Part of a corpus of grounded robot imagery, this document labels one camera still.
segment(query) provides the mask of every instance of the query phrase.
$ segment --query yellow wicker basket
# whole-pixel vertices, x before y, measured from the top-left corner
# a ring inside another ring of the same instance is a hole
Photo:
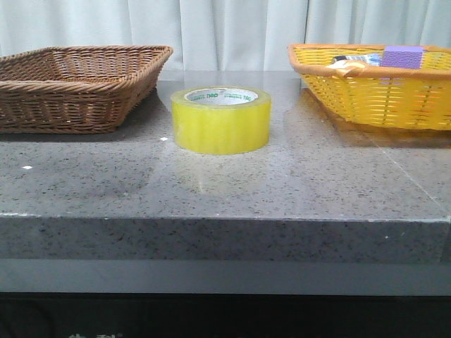
[[[346,121],[451,130],[451,49],[424,46],[421,69],[326,67],[334,56],[378,53],[383,45],[291,44],[290,62],[314,95]]]

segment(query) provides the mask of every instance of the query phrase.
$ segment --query wicker basket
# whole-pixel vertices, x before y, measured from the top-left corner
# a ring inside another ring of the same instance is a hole
[[[0,58],[0,132],[112,132],[155,88],[172,51],[49,47]]]
[[[378,53],[385,46],[291,44],[293,68],[314,95],[346,121],[405,129],[451,130],[451,49],[424,46],[421,69],[326,67],[339,55]]]

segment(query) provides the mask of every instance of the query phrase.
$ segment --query tape core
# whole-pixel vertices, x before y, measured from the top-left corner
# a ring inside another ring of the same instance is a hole
[[[232,106],[246,104],[258,99],[259,95],[247,89],[238,88],[206,88],[186,93],[185,99],[196,104],[212,104]]]

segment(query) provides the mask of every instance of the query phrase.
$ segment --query object in basket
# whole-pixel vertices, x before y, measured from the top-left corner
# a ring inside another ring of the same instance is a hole
[[[419,69],[423,58],[420,46],[387,46],[383,51],[381,66]]]
[[[369,64],[359,60],[339,60],[331,65],[326,66],[327,68],[336,69],[336,75],[339,77],[347,77],[350,72],[355,72],[355,70],[363,70],[369,67]]]
[[[339,55],[332,59],[332,63],[335,63],[340,60],[356,60],[363,61],[368,63],[369,65],[380,65],[381,56],[377,53],[365,54],[365,55]]]

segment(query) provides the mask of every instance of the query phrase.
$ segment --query packing tape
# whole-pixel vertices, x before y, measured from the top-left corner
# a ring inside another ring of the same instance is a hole
[[[238,154],[269,140],[271,97],[258,89],[202,87],[171,96],[175,143],[203,154]]]

